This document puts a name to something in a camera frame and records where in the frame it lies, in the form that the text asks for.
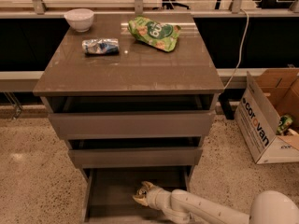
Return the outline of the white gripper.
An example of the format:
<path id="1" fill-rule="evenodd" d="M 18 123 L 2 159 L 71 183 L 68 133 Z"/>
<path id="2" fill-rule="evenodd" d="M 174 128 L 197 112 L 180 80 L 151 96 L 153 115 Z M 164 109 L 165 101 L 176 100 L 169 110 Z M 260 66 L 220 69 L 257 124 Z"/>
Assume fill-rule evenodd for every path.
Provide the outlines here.
<path id="1" fill-rule="evenodd" d="M 155 186 L 149 181 L 142 181 L 141 189 L 147 191 L 147 195 L 134 195 L 133 199 L 155 210 L 164 210 L 171 207 L 171 192 Z"/>

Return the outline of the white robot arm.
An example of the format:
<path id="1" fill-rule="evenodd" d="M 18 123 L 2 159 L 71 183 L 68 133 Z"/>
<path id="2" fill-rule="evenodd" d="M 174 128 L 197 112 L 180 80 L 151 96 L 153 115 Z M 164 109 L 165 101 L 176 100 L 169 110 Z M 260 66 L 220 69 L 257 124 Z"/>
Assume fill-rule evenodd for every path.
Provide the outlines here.
<path id="1" fill-rule="evenodd" d="M 189 224 L 191 215 L 209 224 L 299 224 L 298 206 L 286 195 L 273 190 L 259 194 L 248 214 L 186 190 L 167 191 L 149 181 L 142 182 L 133 199 L 143 206 L 162 211 L 175 224 Z"/>

